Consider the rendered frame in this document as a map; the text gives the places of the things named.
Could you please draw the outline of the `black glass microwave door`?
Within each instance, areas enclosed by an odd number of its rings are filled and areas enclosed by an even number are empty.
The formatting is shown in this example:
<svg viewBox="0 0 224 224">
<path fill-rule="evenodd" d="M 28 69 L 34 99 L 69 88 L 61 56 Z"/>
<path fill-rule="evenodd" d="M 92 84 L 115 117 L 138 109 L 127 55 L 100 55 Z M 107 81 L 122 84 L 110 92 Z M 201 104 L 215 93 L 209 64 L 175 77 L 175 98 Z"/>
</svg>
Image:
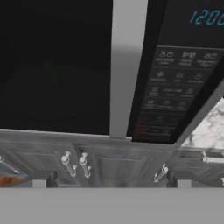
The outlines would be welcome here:
<svg viewBox="0 0 224 224">
<path fill-rule="evenodd" d="M 0 130 L 109 137 L 113 0 L 0 0 Z"/>
</svg>

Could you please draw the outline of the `black microwave oven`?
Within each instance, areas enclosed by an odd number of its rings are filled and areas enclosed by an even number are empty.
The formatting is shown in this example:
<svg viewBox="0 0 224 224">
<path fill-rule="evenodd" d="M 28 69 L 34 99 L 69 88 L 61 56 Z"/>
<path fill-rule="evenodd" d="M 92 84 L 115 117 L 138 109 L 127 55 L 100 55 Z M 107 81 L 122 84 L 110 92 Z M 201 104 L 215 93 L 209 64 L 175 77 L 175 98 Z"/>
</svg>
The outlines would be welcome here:
<svg viewBox="0 0 224 224">
<path fill-rule="evenodd" d="M 176 143 L 222 81 L 224 0 L 148 0 L 132 140 Z"/>
</svg>

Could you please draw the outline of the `grey wooden drawer front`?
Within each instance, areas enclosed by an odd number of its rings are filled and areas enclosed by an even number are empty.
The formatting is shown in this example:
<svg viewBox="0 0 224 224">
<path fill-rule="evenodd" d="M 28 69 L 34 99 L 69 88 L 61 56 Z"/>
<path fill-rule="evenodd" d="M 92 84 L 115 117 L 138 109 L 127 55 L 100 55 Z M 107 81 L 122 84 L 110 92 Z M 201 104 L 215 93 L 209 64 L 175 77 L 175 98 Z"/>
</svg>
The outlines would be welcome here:
<svg viewBox="0 0 224 224">
<path fill-rule="evenodd" d="M 176 150 L 169 160 L 171 169 L 180 179 L 194 179 L 213 186 L 221 185 L 224 164 L 208 164 L 202 161 L 202 152 L 209 157 L 224 158 L 224 150 L 186 148 Z"/>
</svg>

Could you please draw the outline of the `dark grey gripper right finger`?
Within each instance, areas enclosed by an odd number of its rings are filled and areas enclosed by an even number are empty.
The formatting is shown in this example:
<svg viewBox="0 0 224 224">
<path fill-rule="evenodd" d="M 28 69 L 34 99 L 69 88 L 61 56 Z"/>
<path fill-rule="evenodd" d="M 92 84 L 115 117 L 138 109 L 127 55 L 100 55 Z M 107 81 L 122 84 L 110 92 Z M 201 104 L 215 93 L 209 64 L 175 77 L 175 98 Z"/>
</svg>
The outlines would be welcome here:
<svg viewBox="0 0 224 224">
<path fill-rule="evenodd" d="M 175 176 L 172 171 L 167 174 L 167 185 L 168 188 L 191 188 L 192 181 L 188 179 L 180 179 Z"/>
</svg>

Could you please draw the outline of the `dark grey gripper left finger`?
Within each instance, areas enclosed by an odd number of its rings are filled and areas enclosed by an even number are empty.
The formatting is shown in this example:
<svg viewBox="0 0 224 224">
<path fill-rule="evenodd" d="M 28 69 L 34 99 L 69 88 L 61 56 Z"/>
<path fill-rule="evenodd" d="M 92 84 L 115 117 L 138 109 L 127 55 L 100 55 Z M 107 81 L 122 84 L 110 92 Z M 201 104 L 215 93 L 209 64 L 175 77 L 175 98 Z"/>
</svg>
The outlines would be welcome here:
<svg viewBox="0 0 224 224">
<path fill-rule="evenodd" d="M 42 171 L 32 177 L 32 186 L 36 188 L 57 188 L 56 171 Z"/>
</svg>

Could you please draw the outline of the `grey wooden cupboard door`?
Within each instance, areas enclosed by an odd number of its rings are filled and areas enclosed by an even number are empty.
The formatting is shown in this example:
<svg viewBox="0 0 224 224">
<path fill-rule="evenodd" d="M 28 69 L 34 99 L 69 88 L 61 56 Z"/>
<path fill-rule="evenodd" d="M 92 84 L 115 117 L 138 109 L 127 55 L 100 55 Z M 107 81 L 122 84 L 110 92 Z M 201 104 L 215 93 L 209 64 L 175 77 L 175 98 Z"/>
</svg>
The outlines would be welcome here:
<svg viewBox="0 0 224 224">
<path fill-rule="evenodd" d="M 75 149 L 87 153 L 91 187 L 136 187 L 154 160 L 150 150 L 136 147 L 79 143 Z"/>
<path fill-rule="evenodd" d="M 167 174 L 158 182 L 154 183 L 154 175 L 159 172 L 163 164 L 169 168 L 168 172 L 173 172 L 172 166 L 169 164 L 169 160 L 172 158 L 173 150 L 154 150 L 154 155 L 150 166 L 147 168 L 145 176 L 143 178 L 143 186 L 145 187 L 164 187 L 167 186 Z"/>
<path fill-rule="evenodd" d="M 61 157 L 65 156 L 67 151 L 71 152 L 67 145 L 0 142 L 0 149 L 13 165 L 26 173 L 56 171 L 59 186 L 76 184 L 76 179 L 69 174 L 67 168 L 61 162 Z"/>
</svg>

